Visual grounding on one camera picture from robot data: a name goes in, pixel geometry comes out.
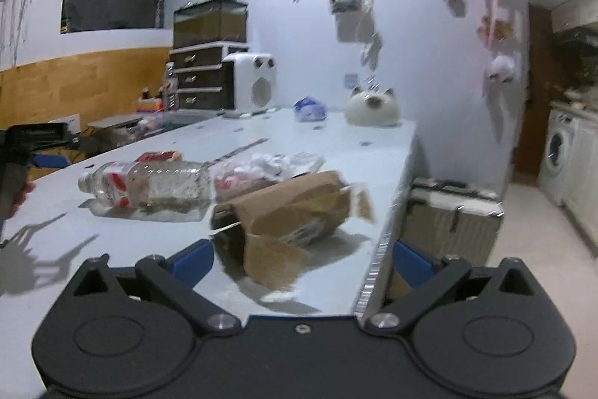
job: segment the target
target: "white plastic bag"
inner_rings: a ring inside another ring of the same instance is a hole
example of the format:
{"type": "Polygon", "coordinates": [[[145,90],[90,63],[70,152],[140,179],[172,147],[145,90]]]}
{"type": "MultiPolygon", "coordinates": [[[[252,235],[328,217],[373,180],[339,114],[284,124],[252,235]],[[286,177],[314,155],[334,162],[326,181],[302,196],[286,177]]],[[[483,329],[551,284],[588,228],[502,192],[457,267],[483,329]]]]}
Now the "white plastic bag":
{"type": "Polygon", "coordinates": [[[324,158],[305,152],[291,157],[259,153],[238,155],[217,165],[214,169],[216,201],[228,202],[279,181],[307,173],[316,173],[322,164],[324,158]]]}

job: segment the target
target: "torn cardboard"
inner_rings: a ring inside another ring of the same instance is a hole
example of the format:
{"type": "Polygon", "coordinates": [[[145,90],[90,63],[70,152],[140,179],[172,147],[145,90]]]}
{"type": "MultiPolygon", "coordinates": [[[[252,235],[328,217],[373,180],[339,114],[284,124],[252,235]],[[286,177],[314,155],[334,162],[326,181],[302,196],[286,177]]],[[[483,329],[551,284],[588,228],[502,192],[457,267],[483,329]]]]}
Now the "torn cardboard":
{"type": "Polygon", "coordinates": [[[351,214],[373,221],[367,191],[356,202],[337,172],[315,173],[216,205],[212,228],[228,228],[226,251],[271,290],[289,289],[309,262],[310,242],[330,236],[351,214]]]}

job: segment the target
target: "blue gripper part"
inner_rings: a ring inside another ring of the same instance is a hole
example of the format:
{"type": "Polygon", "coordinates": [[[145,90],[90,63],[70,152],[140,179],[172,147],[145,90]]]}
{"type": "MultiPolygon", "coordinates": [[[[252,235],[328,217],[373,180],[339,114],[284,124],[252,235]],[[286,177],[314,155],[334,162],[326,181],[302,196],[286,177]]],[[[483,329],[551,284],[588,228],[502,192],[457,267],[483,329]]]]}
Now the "blue gripper part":
{"type": "Polygon", "coordinates": [[[392,249],[392,266],[413,289],[432,279],[436,273],[430,261],[400,240],[392,249]]]}
{"type": "Polygon", "coordinates": [[[64,156],[52,154],[35,154],[33,164],[38,168],[62,169],[71,165],[71,162],[64,156]]]}
{"type": "Polygon", "coordinates": [[[170,274],[190,288],[205,278],[214,264],[214,247],[209,240],[200,240],[174,255],[170,261],[170,274]]]}

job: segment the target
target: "cat figurine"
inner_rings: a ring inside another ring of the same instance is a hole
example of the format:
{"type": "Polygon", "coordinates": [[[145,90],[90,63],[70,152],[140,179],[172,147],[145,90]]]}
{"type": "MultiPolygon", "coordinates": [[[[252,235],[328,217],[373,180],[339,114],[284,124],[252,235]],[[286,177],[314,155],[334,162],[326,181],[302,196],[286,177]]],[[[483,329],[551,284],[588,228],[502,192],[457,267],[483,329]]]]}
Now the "cat figurine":
{"type": "Polygon", "coordinates": [[[345,119],[351,125],[366,127],[397,125],[400,114],[393,89],[380,93],[356,86],[345,107],[345,119]]]}

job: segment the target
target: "kitchen counter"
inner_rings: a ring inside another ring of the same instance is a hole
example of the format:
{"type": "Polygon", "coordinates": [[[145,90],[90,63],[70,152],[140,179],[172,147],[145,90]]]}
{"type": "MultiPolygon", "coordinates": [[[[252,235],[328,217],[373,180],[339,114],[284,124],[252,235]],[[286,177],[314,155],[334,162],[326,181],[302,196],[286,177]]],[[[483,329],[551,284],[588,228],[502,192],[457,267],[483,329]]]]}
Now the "kitchen counter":
{"type": "Polygon", "coordinates": [[[292,110],[252,119],[214,118],[99,155],[38,180],[19,213],[8,220],[0,251],[0,398],[32,399],[44,387],[31,359],[31,339],[50,306],[81,263],[108,253],[113,267],[148,254],[170,256],[209,238],[211,208],[201,221],[157,222],[97,217],[77,179],[86,167],[131,161],[146,151],[177,150],[189,161],[211,161],[260,138],[250,152],[325,158],[321,171],[337,170],[350,184],[365,184],[376,223],[349,218],[314,244],[306,272],[289,293],[269,293],[247,277],[225,273],[218,259],[195,290],[245,321],[251,314],[353,314],[368,304],[386,241],[400,222],[411,182],[416,125],[392,128],[346,124],[342,113],[326,121],[296,122],[292,110]]]}
{"type": "Polygon", "coordinates": [[[569,112],[573,115],[582,117],[591,122],[596,122],[596,124],[598,124],[598,112],[596,112],[594,110],[575,109],[575,107],[572,107],[569,104],[566,104],[564,102],[557,102],[557,101],[552,101],[550,103],[550,106],[554,109],[564,110],[565,112],[569,112]]]}

